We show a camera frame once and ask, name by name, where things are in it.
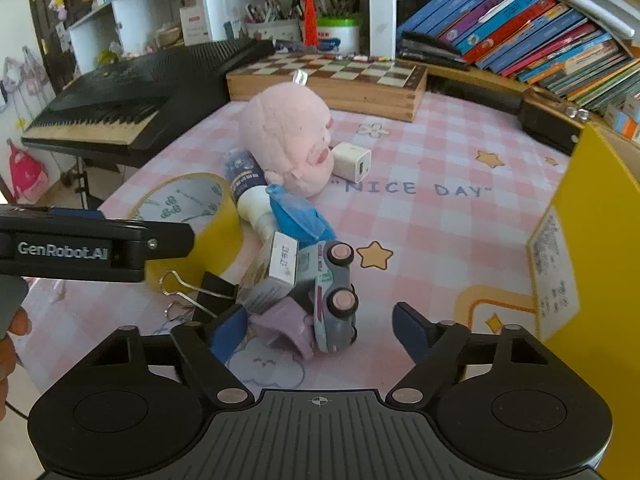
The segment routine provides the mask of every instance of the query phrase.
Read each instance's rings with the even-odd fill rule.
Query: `chessboard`
[[[306,85],[329,108],[413,121],[426,89],[423,64],[407,60],[356,61],[322,54],[274,54],[226,75],[234,101],[248,101],[265,88],[292,81],[304,70]]]

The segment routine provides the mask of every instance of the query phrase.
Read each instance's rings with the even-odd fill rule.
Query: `finger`
[[[22,307],[15,313],[14,320],[9,325],[9,332],[15,335],[27,335],[31,332],[31,321],[29,321],[27,311]]]
[[[9,393],[9,381],[6,379],[4,381],[0,381],[0,420],[4,418],[6,415],[6,406],[4,402],[6,401],[6,396]]]
[[[14,373],[15,370],[15,348],[11,338],[5,337],[0,340],[0,381]]]

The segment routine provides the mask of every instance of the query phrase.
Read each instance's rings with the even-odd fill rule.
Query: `plush pig head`
[[[269,184],[308,197],[326,185],[334,170],[332,123],[329,108],[312,90],[280,83],[248,102],[240,132]]]

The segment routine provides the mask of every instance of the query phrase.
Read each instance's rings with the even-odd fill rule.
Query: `pink checkered tablecloth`
[[[126,218],[143,195],[175,176],[222,174],[223,155],[239,142],[243,107],[228,104],[167,147],[104,203],[105,215]],[[412,366],[392,333],[398,301],[476,332],[497,332],[505,322],[533,330],[525,244],[568,158],[527,137],[514,116],[436,94],[425,95],[413,123],[333,116],[333,142],[372,150],[361,186],[333,178],[312,199],[338,237],[364,255],[351,266],[358,339],[348,350],[302,362],[249,338],[228,363],[236,376],[254,392],[373,387],[384,394]],[[260,246],[250,227],[244,234],[223,275],[234,283]],[[14,339],[40,390],[118,326],[136,324],[143,334],[165,326],[167,298],[143,283],[66,282],[63,290],[55,283],[36,280],[24,301],[33,331]]]

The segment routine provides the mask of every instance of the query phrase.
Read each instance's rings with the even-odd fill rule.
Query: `toy car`
[[[358,297],[351,285],[353,248],[338,240],[298,251],[296,286],[291,296],[314,317],[318,349],[338,352],[356,340]]]

